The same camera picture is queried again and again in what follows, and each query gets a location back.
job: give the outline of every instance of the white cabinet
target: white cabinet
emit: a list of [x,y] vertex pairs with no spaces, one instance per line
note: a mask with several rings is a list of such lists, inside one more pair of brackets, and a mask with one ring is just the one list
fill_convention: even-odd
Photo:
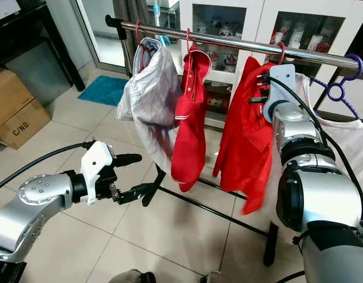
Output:
[[[267,44],[282,41],[292,48],[341,56],[347,52],[362,22],[363,1],[360,0],[180,0],[180,26],[183,30],[190,28],[193,32]],[[196,46],[212,59],[213,70],[207,77],[210,90],[219,83],[226,84],[231,87],[226,94],[229,101],[248,56],[252,55],[261,64],[279,61],[275,55],[209,44]],[[181,41],[182,55],[186,52],[186,41]],[[284,64],[290,62],[297,72],[324,82],[328,82],[336,70],[334,66],[301,60],[285,60]],[[311,93],[315,103],[322,87],[313,84]],[[207,117],[207,124],[223,127],[224,114],[208,111]]]

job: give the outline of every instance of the black table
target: black table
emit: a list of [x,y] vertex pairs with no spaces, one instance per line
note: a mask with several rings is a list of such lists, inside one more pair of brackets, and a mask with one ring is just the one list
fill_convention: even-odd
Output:
[[0,35],[9,35],[17,28],[23,29],[25,26],[30,26],[37,21],[40,21],[45,28],[49,39],[58,53],[59,60],[70,76],[70,80],[75,84],[78,91],[83,91],[83,89],[85,89],[85,84],[69,56],[68,50],[58,32],[45,1],[38,2],[35,6],[21,9],[18,13],[1,19]]

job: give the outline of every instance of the wall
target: wall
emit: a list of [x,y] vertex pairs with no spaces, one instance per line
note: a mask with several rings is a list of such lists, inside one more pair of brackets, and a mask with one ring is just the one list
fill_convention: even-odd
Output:
[[82,0],[88,20],[95,35],[118,38],[115,29],[105,24],[105,15],[114,17],[112,0]]
[[77,69],[93,60],[70,1],[47,0],[53,20]]

